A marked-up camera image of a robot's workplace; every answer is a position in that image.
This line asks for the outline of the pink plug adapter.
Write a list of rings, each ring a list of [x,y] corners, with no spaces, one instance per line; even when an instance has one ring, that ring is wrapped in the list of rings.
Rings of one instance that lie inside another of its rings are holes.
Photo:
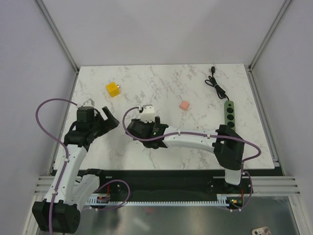
[[[189,102],[187,102],[187,101],[182,101],[182,102],[180,103],[180,105],[179,105],[179,108],[182,109],[182,110],[184,110],[184,111],[187,111],[188,108],[189,108],[189,106],[190,106]]]

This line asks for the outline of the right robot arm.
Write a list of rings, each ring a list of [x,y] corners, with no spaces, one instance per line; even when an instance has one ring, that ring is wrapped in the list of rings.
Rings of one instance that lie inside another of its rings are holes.
[[[138,140],[146,148],[185,147],[203,150],[215,155],[219,165],[224,168],[224,187],[234,193],[242,186],[243,139],[229,126],[220,125],[216,130],[183,130],[160,123],[156,117],[153,122],[144,123],[132,119],[126,133]]]

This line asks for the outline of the green power strip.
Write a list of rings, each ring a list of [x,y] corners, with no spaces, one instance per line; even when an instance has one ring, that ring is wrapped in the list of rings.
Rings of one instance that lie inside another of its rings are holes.
[[[224,122],[225,125],[229,126],[232,130],[236,130],[235,107],[234,102],[231,100],[227,100],[224,103]]]

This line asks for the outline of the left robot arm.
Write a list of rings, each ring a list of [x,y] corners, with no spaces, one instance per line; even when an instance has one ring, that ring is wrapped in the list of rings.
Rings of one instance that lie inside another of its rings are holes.
[[[87,200],[94,191],[103,192],[107,188],[107,180],[95,174],[85,174],[81,182],[76,182],[80,166],[93,141],[119,125],[106,106],[102,111],[105,118],[91,106],[80,107],[76,112],[76,121],[61,143],[65,155],[54,180],[44,199],[34,202],[32,207],[32,213],[43,232],[75,233]]]

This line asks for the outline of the yellow cube socket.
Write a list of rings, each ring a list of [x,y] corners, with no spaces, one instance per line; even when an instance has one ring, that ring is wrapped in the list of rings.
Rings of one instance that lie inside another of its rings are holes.
[[[111,82],[106,85],[106,90],[110,97],[115,97],[120,94],[120,86],[117,85],[115,82]]]

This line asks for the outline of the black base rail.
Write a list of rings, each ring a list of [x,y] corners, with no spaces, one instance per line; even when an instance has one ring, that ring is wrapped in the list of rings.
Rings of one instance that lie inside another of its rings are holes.
[[[241,196],[252,192],[247,177],[238,186],[226,183],[223,170],[80,170],[93,174],[114,201],[213,201],[218,194]]]

